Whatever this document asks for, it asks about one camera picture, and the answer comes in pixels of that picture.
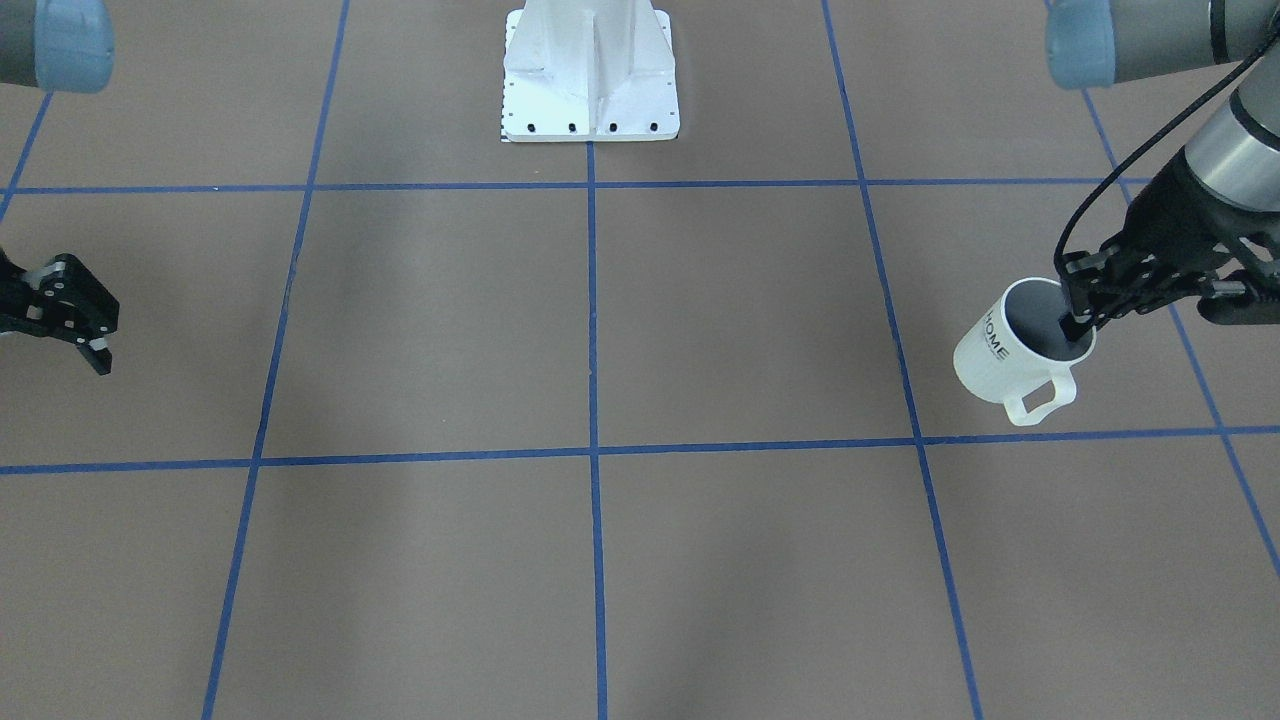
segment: white mug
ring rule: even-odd
[[[956,345],[951,357],[956,377],[982,400],[1004,405],[1010,423],[1038,424],[1075,400],[1071,365],[1088,357],[1097,341],[1093,328],[1069,341],[1059,325],[1066,311],[1059,282],[1015,282]],[[1027,410],[1024,398],[1044,383],[1053,383],[1053,398]]]

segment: printed text on mug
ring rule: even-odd
[[[996,360],[1004,361],[1009,357],[1009,348],[996,338],[996,323],[991,319],[993,314],[995,311],[987,313],[987,318],[982,322],[982,332],[987,337],[987,350],[996,356]]]

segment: blue joint cap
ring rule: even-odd
[[[97,92],[111,79],[115,33],[102,0],[36,0],[36,83]]]
[[[1044,54],[1053,82],[1065,90],[1111,87],[1116,81],[1116,31],[1111,0],[1057,0],[1048,12]]]

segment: mug handle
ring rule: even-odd
[[[1028,411],[1021,397],[1005,398],[1005,413],[1010,423],[1018,427],[1038,425],[1050,413],[1075,400],[1075,378],[1071,377],[1071,370],[1053,369],[1050,372],[1050,380],[1053,383],[1053,400],[1034,410]]]

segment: white mounting base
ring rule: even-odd
[[[649,0],[527,0],[507,15],[502,140],[680,133],[671,17]]]

